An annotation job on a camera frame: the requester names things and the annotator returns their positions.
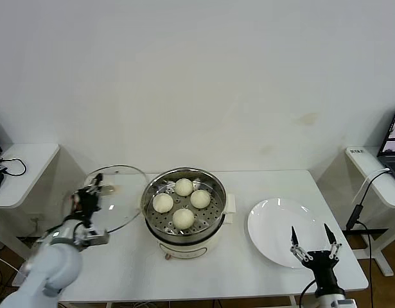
desk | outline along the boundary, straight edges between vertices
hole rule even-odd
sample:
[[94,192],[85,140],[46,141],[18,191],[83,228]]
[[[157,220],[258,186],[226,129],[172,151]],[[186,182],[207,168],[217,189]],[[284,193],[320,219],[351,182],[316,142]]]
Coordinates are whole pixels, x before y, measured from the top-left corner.
[[[367,177],[373,171],[383,169],[384,166],[378,161],[378,147],[349,147],[346,154],[361,172],[363,177]],[[380,200],[388,207],[395,209],[395,179],[392,175],[382,175],[378,177],[372,184],[373,191]],[[368,236],[363,235],[365,243],[368,245]],[[374,240],[371,237],[372,254],[371,257],[377,262],[384,276],[393,276],[389,263],[384,257],[382,250],[395,240],[395,224],[391,226],[384,234]],[[369,259],[369,248],[354,250],[357,259]]]
[[[5,176],[0,188],[0,209],[14,209],[27,197],[37,180],[46,170],[47,166],[56,155],[58,144],[5,144],[2,146],[3,158],[20,158],[27,167],[27,172],[22,176]],[[21,172],[23,167],[18,162],[2,163],[10,166],[10,172]],[[25,219],[17,211],[19,219]],[[0,222],[0,242],[5,244],[23,259],[30,255],[30,249],[12,235],[10,228]]]
[[313,280],[306,268],[285,268],[264,257],[252,244],[247,217],[267,198],[291,198],[325,221],[343,243],[335,268],[347,291],[368,286],[367,279],[340,227],[308,171],[217,172],[226,191],[236,197],[233,223],[223,225],[217,246],[191,260],[164,259],[164,253],[139,216],[112,234],[107,245],[82,252],[80,276],[67,287],[63,302],[198,300],[299,294]]

steamed bun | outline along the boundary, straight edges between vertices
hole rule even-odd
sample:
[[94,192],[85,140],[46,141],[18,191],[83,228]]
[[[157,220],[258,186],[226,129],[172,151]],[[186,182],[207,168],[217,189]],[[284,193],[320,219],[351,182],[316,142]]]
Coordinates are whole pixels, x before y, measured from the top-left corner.
[[180,230],[190,228],[194,222],[195,215],[188,209],[179,209],[173,214],[173,224]]
[[174,191],[179,196],[188,196],[193,192],[193,182],[187,178],[181,178],[174,185]]
[[153,208],[155,209],[156,212],[166,213],[171,210],[171,208],[173,207],[173,203],[174,201],[171,196],[162,193],[154,197]]
[[201,189],[195,191],[190,197],[191,205],[197,209],[204,209],[210,204],[210,194]]

robotic arm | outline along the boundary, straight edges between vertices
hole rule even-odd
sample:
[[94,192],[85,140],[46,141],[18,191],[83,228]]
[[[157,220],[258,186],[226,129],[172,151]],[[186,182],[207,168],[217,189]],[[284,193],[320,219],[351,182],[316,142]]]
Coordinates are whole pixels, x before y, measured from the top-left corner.
[[321,308],[357,308],[354,300],[346,300],[345,292],[337,284],[337,278],[334,274],[333,268],[338,263],[338,251],[342,246],[336,241],[333,232],[324,224],[326,235],[331,244],[330,250],[319,250],[306,252],[299,246],[299,241],[292,227],[292,247],[290,251],[301,264],[313,271],[315,281],[317,283],[317,290],[315,297],[319,301]]
[[29,275],[16,292],[3,300],[0,308],[57,308],[61,290],[74,282],[82,268],[80,251],[107,244],[109,234],[97,230],[91,216],[98,206],[103,175],[72,195],[73,208],[63,223],[49,229],[30,260]]

white plate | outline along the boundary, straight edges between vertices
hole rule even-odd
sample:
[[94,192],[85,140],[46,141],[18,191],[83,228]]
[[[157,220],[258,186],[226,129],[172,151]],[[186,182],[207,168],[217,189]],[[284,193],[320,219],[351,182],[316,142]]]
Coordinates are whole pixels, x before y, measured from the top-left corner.
[[249,214],[249,234],[257,249],[280,265],[301,268],[303,265],[290,252],[292,226],[300,247],[307,252],[329,248],[323,222],[296,201],[265,200],[253,207]]

steamer basket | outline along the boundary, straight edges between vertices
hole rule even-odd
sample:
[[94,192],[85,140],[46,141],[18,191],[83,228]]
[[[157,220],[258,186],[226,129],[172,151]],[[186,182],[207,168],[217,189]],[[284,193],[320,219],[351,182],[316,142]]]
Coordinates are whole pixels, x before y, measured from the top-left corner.
[[[193,190],[204,189],[210,193],[210,204],[206,208],[196,209],[191,205],[190,196],[176,194],[174,185],[181,178],[191,180]],[[160,193],[169,194],[174,200],[173,208],[167,213],[158,213],[153,208],[153,198]],[[224,221],[225,205],[226,193],[222,183],[207,171],[188,167],[159,175],[147,185],[141,199],[141,210],[151,233],[165,243],[181,246],[200,243],[215,234]],[[173,225],[173,214],[178,209],[189,209],[194,213],[195,222],[189,229],[178,230]]]

